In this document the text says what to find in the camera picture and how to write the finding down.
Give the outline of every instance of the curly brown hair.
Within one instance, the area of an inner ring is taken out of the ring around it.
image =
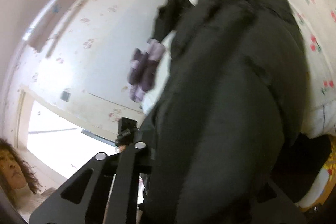
[[[30,190],[36,194],[37,191],[39,190],[39,187],[41,186],[41,184],[39,183],[39,181],[37,180],[37,178],[35,177],[34,173],[31,170],[31,167],[28,165],[28,163],[26,161],[24,161],[19,155],[18,153],[15,151],[14,147],[8,143],[5,139],[0,138],[0,150],[7,150],[8,152],[10,152],[15,161],[18,163],[18,165],[20,166],[22,173],[27,181],[27,184],[30,188]],[[4,190],[6,196],[8,197],[9,201],[13,204],[13,206],[16,206],[16,200],[15,200],[15,195],[14,195],[14,191],[11,189],[11,187],[9,186],[5,176],[2,174],[2,172],[0,171],[0,186],[2,187],[2,189]]]

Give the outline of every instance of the metal bolt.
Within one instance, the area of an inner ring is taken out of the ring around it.
[[[142,149],[142,148],[145,148],[146,147],[146,144],[144,142],[137,142],[135,145],[134,145],[135,148],[137,149]]]
[[[106,158],[106,154],[104,152],[99,152],[97,155],[95,155],[96,160],[103,160]]]

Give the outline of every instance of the black device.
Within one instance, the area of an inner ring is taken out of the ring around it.
[[[137,121],[122,117],[118,121],[118,136],[115,140],[116,146],[129,145],[134,140],[134,134],[138,131]]]
[[[124,121],[120,130],[135,129],[134,122]],[[136,141],[123,153],[95,155],[31,214],[29,224],[135,224],[139,175],[151,174],[154,157],[141,138],[134,130]],[[274,182],[269,180],[265,189],[263,198],[250,200],[251,224],[306,223],[305,216]],[[2,190],[0,213],[0,222],[25,223]]]

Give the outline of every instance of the hand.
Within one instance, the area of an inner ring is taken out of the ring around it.
[[[119,146],[119,152],[123,152],[126,149],[126,145]]]

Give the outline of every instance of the black puffer coat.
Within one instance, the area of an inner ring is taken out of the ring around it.
[[[156,148],[143,223],[217,223],[299,133],[302,38],[287,0],[199,0],[176,31],[170,78],[141,127]]]

